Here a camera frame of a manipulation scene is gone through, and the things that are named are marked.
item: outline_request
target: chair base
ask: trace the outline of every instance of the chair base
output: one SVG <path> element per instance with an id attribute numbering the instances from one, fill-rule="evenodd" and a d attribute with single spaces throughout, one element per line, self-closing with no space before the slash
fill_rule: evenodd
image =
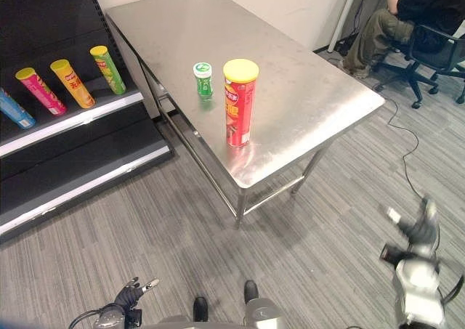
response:
<path id="1" fill-rule="evenodd" d="M 465 78 L 465 68 L 461 67 L 460 65 L 457 65 L 456 69 L 458 71 L 436 72 L 433 74 L 433 76 L 431 76 L 431 79 L 433 81 L 436 81 L 438 75 Z M 464 102 L 465 102 L 465 86 L 464 86 L 464 89 L 462 90 L 462 94 L 460 94 L 460 97 L 456 99 L 457 104 L 463 104 Z"/>
<path id="2" fill-rule="evenodd" d="M 421 107 L 421 103 L 423 101 L 423 96 L 421 95 L 419 82 L 422 82 L 424 84 L 429 84 L 430 86 L 432 86 L 433 88 L 430 89 L 430 92 L 432 94 L 437 93 L 437 88 L 439 86 L 432 79 L 426 78 L 423 75 L 420 75 L 419 73 L 417 73 L 416 69 L 419 66 L 420 66 L 419 62 L 411 63 L 406 68 L 401 68 L 399 66 L 386 64 L 385 62 L 379 62 L 374 67 L 374 70 L 378 70 L 379 68 L 385 68 L 387 70 L 390 70 L 390 71 L 396 73 L 396 75 L 391 77 L 389 80 L 387 80 L 387 81 L 385 81 L 383 83 L 375 85 L 374 86 L 375 91 L 377 91 L 377 92 L 382 91 L 384 86 L 386 86 L 387 84 L 390 84 L 392 82 L 406 81 L 406 82 L 408 82 L 408 84 L 410 84 L 410 86 L 411 86 L 411 88 L 413 90 L 413 93 L 415 93 L 415 95 L 416 95 L 416 102 L 414 102 L 412 104 L 412 108 L 418 109 L 419 107 Z"/>

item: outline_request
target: person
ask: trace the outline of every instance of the person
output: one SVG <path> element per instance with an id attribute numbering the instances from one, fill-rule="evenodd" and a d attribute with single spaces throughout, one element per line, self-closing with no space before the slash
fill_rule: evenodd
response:
<path id="1" fill-rule="evenodd" d="M 387 0 L 387 9 L 373 13 L 339 67 L 365 78 L 370 67 L 382 61 L 393 41 L 407 44 L 414 25 L 428 25 L 453 35 L 465 20 L 465 0 Z M 443 42 L 433 33 L 420 40 L 421 50 L 433 52 Z"/>

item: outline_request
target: shelf tier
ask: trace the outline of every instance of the shelf tier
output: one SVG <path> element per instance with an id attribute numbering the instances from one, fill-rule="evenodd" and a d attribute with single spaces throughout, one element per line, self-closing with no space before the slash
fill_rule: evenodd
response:
<path id="1" fill-rule="evenodd" d="M 5 179 L 1 182 L 0 241 L 171 156 L 168 144 L 148 118 Z"/>
<path id="2" fill-rule="evenodd" d="M 142 94 L 133 83 L 121 95 L 112 93 L 103 77 L 86 82 L 86 87 L 96 100 L 94 107 L 82 109 L 67 92 L 63 92 L 58 98 L 67 105 L 68 111 L 65 115 L 53 116 L 40 105 L 36 110 L 37 124 L 31 129 L 23 130 L 10 120 L 4 120 L 8 122 L 8 126 L 3 127 L 2 124 L 0 158 L 143 100 Z"/>

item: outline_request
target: black cable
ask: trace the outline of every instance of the black cable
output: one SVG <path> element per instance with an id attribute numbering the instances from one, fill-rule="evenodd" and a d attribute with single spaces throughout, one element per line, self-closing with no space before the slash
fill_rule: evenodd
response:
<path id="1" fill-rule="evenodd" d="M 439 248 L 439 244 L 441 243 L 441 228 L 439 227 L 439 224 L 437 225 L 437 244 L 434 247 L 434 254 L 436 254 L 437 249 Z"/>
<path id="2" fill-rule="evenodd" d="M 79 316 L 77 316 L 72 322 L 71 324 L 69 325 L 68 329 L 73 329 L 76 324 L 78 324 L 80 321 L 88 318 L 88 317 L 91 317 L 91 316 L 95 316 L 96 314 L 99 314 L 100 311 L 98 309 L 91 309 L 90 311 L 87 311 L 87 312 L 84 312 L 83 314 L 80 314 Z"/>
<path id="3" fill-rule="evenodd" d="M 388 124 L 389 126 L 391 126 L 391 127 L 394 127 L 394 128 L 397 128 L 397 129 L 402 129 L 403 131 L 408 131 L 409 133 L 411 133 L 411 134 L 415 137 L 415 141 L 416 141 L 415 147 L 414 147 L 412 150 L 410 150 L 408 153 L 404 154 L 404 156 L 402 156 L 402 160 L 403 160 L 403 162 L 404 162 L 405 178 L 407 179 L 408 184 L 410 185 L 412 191 L 413 191 L 417 196 L 419 196 L 420 199 L 423 199 L 423 197 L 415 190 L 415 187 L 413 187 L 413 184 L 412 184 L 412 182 L 410 181 L 410 178 L 408 177 L 407 162 L 405 161 L 405 158 L 406 158 L 407 156 L 409 156 L 410 154 L 412 154 L 412 153 L 417 149 L 417 147 L 418 147 L 419 144 L 420 144 L 420 140 L 419 140 L 419 138 L 416 136 L 416 134 L 415 134 L 412 130 L 410 130 L 410 129 L 408 129 L 408 128 L 396 126 L 396 125 L 394 125 L 394 124 L 392 123 L 392 119 L 397 115 L 397 112 L 399 111 L 399 107 L 397 106 L 397 103 L 396 103 L 394 100 L 389 99 L 389 98 L 385 98 L 385 99 L 388 100 L 388 101 L 390 101 L 390 102 L 393 102 L 394 105 L 395 105 L 395 112 L 394 112 L 394 115 L 392 115 L 392 117 L 389 119 L 389 121 L 387 121 L 387 124 Z"/>
<path id="4" fill-rule="evenodd" d="M 357 7 L 357 11 L 355 12 L 354 22 L 352 25 L 352 32 L 349 34 L 349 36 L 356 34 L 360 29 L 360 15 L 362 14 L 364 2 L 365 0 L 360 0 L 360 3 Z"/>
<path id="5" fill-rule="evenodd" d="M 91 309 L 90 311 L 86 311 L 83 314 L 80 314 L 71 322 L 71 324 L 68 326 L 68 329 L 73 329 L 76 326 L 76 324 L 78 324 L 82 320 L 85 320 L 86 318 L 103 313 L 108 307 L 118 307 L 124 313 L 124 310 L 120 305 L 112 302 L 110 304 L 104 305 L 104 307 L 100 307 L 99 309 Z"/>
<path id="6" fill-rule="evenodd" d="M 439 258 L 439 262 L 454 271 L 454 268 L 452 268 L 452 265 L 450 264 L 452 261 L 445 260 L 444 258 Z M 460 293 L 462 287 L 464 286 L 464 282 L 465 282 L 465 273 L 462 271 L 462 275 L 458 279 L 458 282 L 454 285 L 452 290 L 446 296 L 443 296 L 442 293 L 440 292 L 441 302 L 443 305 L 448 304 L 449 302 L 451 302 L 453 299 L 456 298 L 456 296 Z"/>

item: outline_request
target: white cap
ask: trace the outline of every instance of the white cap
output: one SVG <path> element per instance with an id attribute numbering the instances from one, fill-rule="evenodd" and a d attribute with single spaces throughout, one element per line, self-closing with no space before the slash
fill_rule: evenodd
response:
<path id="1" fill-rule="evenodd" d="M 193 67 L 195 77 L 207 78 L 211 76 L 211 65 L 207 62 L 197 62 Z"/>

